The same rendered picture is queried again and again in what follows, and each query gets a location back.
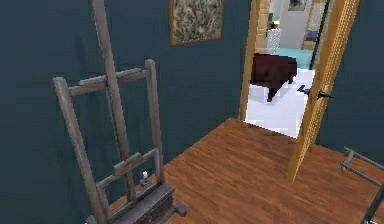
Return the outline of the grey wooden easel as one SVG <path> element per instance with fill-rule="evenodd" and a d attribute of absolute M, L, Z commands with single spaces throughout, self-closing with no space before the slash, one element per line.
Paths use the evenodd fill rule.
<path fill-rule="evenodd" d="M 164 175 L 155 62 L 147 59 L 143 69 L 118 72 L 115 69 L 104 0 L 92 0 L 92 8 L 106 73 L 80 80 L 76 86 L 68 86 L 62 77 L 53 79 L 93 210 L 85 224 L 164 224 L 175 213 L 184 217 L 187 209 L 173 198 L 175 189 L 166 182 Z M 119 84 L 140 79 L 147 83 L 153 148 L 145 154 L 130 154 Z M 120 157 L 120 162 L 113 166 L 113 173 L 99 182 L 94 180 L 72 103 L 74 96 L 98 90 L 106 92 Z"/>

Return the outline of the dark red table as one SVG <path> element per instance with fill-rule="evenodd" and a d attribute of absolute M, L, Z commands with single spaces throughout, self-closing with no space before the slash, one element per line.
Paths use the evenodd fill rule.
<path fill-rule="evenodd" d="M 297 61 L 293 57 L 255 53 L 249 83 L 269 89 L 267 101 L 271 102 L 285 82 L 293 83 L 297 75 Z"/>

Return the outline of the light wooden room door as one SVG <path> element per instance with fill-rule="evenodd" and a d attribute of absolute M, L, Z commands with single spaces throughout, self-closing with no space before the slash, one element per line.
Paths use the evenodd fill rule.
<path fill-rule="evenodd" d="M 309 147 L 315 143 L 327 108 L 349 34 L 361 0 L 334 0 L 322 39 L 319 64 L 308 96 L 300 132 L 287 168 L 293 183 Z"/>

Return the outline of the framed mottled wall picture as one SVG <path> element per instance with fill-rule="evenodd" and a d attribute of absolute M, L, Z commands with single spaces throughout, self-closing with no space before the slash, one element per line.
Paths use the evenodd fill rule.
<path fill-rule="evenodd" d="M 172 45 L 222 37 L 224 0 L 169 0 Z"/>

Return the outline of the framed dark wall picture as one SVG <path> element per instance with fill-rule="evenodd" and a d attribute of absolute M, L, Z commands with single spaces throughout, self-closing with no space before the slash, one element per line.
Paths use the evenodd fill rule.
<path fill-rule="evenodd" d="M 307 0 L 289 0 L 289 11 L 304 11 Z"/>

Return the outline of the grey metal frame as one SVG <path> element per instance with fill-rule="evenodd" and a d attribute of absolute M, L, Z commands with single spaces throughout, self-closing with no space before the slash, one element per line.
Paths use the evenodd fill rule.
<path fill-rule="evenodd" d="M 363 156 L 362 154 L 356 152 L 353 149 L 350 149 L 348 147 L 345 147 L 344 151 L 345 159 L 340 163 L 340 169 L 342 172 L 350 171 L 351 173 L 367 180 L 368 182 L 377 185 L 379 187 L 379 190 L 377 191 L 375 197 L 373 198 L 369 208 L 367 209 L 364 217 L 362 218 L 362 221 L 360 224 L 378 224 L 376 221 L 373 220 L 374 216 L 376 215 L 377 210 L 379 209 L 380 205 L 384 201 L 384 182 L 380 182 L 367 174 L 364 174 L 363 172 L 353 168 L 349 165 L 349 163 L 354 159 L 358 158 L 362 161 L 365 161 L 374 167 L 378 168 L 379 170 L 384 171 L 384 166 L 376 163 L 375 161 Z"/>

